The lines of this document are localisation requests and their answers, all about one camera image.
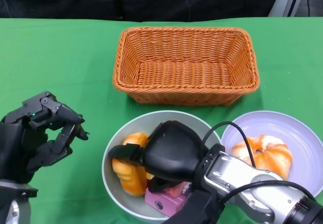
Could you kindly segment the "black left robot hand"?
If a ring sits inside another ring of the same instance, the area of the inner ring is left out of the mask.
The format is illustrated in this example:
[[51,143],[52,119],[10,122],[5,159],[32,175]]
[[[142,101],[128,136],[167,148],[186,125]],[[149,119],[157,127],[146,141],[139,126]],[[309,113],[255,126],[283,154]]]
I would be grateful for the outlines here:
[[88,140],[82,123],[49,91],[25,100],[1,120],[1,179],[28,184],[41,167],[70,155],[74,138]]

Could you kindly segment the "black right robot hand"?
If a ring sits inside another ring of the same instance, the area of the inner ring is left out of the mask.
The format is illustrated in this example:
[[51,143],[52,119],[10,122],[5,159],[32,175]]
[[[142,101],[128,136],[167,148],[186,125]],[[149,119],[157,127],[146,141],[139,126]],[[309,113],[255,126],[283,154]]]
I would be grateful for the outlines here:
[[142,166],[154,177],[150,192],[161,192],[182,182],[193,183],[195,169],[208,148],[198,134],[178,121],[160,123],[148,137],[145,147],[117,145],[108,156],[132,166]]

